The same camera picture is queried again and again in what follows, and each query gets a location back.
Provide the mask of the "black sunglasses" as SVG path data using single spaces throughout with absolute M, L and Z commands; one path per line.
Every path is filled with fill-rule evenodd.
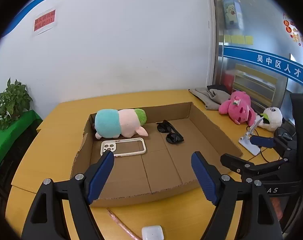
M 179 143 L 184 141 L 184 137 L 167 120 L 163 120 L 162 122 L 158 122 L 157 123 L 157 130 L 160 133 L 166 134 L 166 141 L 170 144 L 179 144 Z

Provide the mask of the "white earbuds case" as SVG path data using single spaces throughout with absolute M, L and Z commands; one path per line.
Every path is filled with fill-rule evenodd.
M 143 240 L 164 240 L 164 233 L 160 225 L 145 226 L 141 232 Z

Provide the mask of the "clear white phone case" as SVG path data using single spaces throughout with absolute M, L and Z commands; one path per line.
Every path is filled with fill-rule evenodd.
M 114 157 L 129 157 L 145 154 L 147 151 L 142 138 L 117 139 L 103 141 L 100 148 L 100 155 L 111 151 Z

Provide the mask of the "teal pink plush toy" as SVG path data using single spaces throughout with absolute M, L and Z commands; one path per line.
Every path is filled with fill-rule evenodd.
M 138 134 L 147 137 L 143 127 L 147 122 L 147 115 L 143 109 L 102 109 L 96 113 L 94 119 L 95 137 L 117 139 L 120 136 L 131 138 Z

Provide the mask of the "white panda plush toy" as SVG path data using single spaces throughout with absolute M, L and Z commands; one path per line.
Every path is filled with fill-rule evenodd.
M 278 107 L 268 107 L 260 116 L 263 119 L 258 126 L 270 132 L 274 132 L 282 125 L 283 115 Z

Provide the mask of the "pink toothbrush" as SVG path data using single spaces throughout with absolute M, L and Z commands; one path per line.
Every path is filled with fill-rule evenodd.
M 107 209 L 107 212 L 111 219 L 120 226 L 132 239 L 142 240 L 141 237 L 136 235 L 131 229 L 129 229 L 110 209 Z

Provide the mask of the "grey folded cloth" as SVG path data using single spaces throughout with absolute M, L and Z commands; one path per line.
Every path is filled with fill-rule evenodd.
M 188 91 L 205 104 L 205 109 L 212 111 L 217 111 L 220 105 L 231 97 L 227 92 L 215 88 L 202 87 Z

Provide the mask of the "open brown cardboard box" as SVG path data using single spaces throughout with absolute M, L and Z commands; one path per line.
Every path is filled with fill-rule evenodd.
M 240 148 L 192 102 L 145 107 L 145 154 L 115 158 L 113 169 L 95 207 L 134 205 L 172 197 L 199 187 L 191 166 L 195 151 L 220 173 L 228 169 L 220 157 L 243 154 Z M 179 144 L 166 141 L 157 123 L 167 120 L 184 137 Z

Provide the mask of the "green cloth covered stand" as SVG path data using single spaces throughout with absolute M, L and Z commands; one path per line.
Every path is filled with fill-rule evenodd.
M 42 119 L 34 110 L 30 110 L 24 112 L 7 129 L 0 130 L 0 163 L 16 139 L 35 121 L 42 122 Z

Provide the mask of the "green potted plant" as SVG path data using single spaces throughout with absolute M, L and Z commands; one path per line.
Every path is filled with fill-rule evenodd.
M 9 78 L 5 90 L 0 93 L 0 130 L 8 129 L 24 112 L 29 111 L 32 101 L 27 86 L 17 80 L 12 83 Z

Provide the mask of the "sheep cartoon poster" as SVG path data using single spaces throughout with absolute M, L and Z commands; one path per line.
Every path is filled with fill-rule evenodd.
M 238 0 L 223 0 L 224 19 L 227 29 L 243 30 L 243 13 Z

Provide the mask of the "red paper wall sign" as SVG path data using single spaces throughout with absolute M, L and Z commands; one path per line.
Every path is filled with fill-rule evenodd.
M 51 8 L 36 16 L 33 23 L 33 36 L 54 28 L 58 23 L 57 9 Z

